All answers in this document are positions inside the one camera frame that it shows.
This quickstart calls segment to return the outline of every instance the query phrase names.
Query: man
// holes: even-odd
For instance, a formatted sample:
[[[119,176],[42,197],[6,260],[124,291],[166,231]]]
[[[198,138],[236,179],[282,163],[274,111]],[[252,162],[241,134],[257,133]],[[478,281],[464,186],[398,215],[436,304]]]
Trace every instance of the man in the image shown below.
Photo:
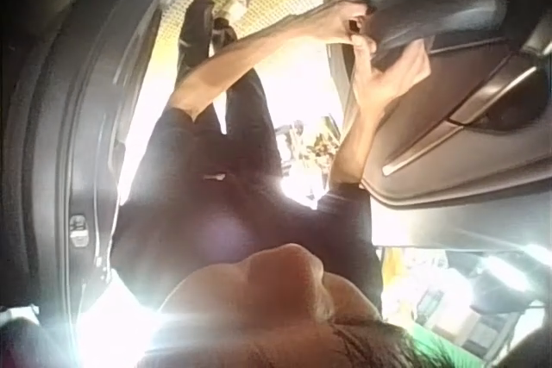
[[[402,330],[380,321],[380,262],[360,188],[386,107],[430,74],[423,42],[378,73],[370,65],[375,45],[351,30],[369,18],[361,0],[334,0],[241,41],[229,16],[211,22],[212,7],[194,0],[186,12],[180,51],[192,69],[154,129],[114,236],[122,280],[170,315],[157,343],[172,356],[152,358],[159,366],[182,366],[182,358],[216,366],[211,357],[230,366],[427,362]],[[211,28],[217,52],[207,59]],[[356,57],[357,114],[317,210],[279,190],[273,125],[253,69],[298,41],[352,43]],[[225,90],[226,136],[212,107]]]

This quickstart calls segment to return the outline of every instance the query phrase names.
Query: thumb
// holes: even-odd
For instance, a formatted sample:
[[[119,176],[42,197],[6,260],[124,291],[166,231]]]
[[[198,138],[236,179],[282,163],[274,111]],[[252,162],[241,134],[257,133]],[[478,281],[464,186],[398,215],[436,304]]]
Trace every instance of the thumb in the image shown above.
[[[372,53],[375,52],[375,42],[367,36],[361,34],[351,35],[351,43],[354,50],[354,65],[362,69],[372,72]]]

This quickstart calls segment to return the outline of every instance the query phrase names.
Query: black shirt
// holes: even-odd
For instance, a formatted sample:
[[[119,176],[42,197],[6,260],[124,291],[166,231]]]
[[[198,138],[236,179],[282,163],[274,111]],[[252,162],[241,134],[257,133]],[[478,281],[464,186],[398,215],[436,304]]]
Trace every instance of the black shirt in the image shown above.
[[[214,147],[232,151],[222,134]],[[380,309],[381,269],[364,190],[331,190],[313,210],[286,197],[278,178],[232,171],[231,163],[213,162],[212,153],[198,142],[183,111],[166,110],[158,120],[119,212],[111,253],[112,265],[142,304],[158,307],[201,267],[297,243]]]

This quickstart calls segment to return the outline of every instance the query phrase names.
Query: car door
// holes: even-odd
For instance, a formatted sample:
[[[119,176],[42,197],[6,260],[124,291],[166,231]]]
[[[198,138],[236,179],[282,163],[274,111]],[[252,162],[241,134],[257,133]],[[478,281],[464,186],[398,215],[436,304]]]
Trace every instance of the car door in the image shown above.
[[[368,34],[387,49],[373,64],[385,70],[400,53],[390,44],[410,36],[430,42],[432,68],[374,139],[363,178],[374,243],[550,247],[551,0],[368,2]],[[330,47],[329,63],[347,124],[351,48]]]

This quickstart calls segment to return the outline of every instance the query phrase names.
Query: leg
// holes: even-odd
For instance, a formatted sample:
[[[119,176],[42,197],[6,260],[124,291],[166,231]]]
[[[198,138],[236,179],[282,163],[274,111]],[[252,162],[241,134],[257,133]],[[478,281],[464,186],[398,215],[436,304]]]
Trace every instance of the leg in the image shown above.
[[[185,13],[179,36],[179,66],[176,84],[184,75],[209,58],[209,45],[213,28],[212,0],[193,0]],[[210,105],[196,120],[199,134],[219,133],[220,122],[215,107]]]
[[[213,35],[215,47],[224,47],[237,39],[234,29],[223,18],[214,21]],[[241,170],[282,176],[267,97],[254,69],[241,77],[227,92],[226,130],[238,148]]]

